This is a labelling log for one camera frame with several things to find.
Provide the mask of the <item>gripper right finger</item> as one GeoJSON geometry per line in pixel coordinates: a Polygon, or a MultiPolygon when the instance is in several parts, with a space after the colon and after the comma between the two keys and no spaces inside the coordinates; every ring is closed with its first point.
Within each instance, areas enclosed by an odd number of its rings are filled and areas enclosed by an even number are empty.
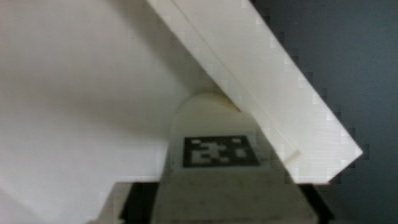
{"type": "Polygon", "coordinates": [[[320,188],[313,184],[301,184],[299,188],[317,213],[318,224],[333,224],[336,221],[336,214],[327,203],[327,199],[322,195],[320,188]]]}

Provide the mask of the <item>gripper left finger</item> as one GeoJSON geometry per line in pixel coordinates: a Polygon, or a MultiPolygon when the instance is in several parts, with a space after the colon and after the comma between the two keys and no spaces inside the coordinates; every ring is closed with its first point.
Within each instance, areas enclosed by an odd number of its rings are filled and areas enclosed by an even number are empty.
{"type": "Polygon", "coordinates": [[[98,217],[86,224],[125,224],[121,213],[134,183],[114,184],[98,217]]]}

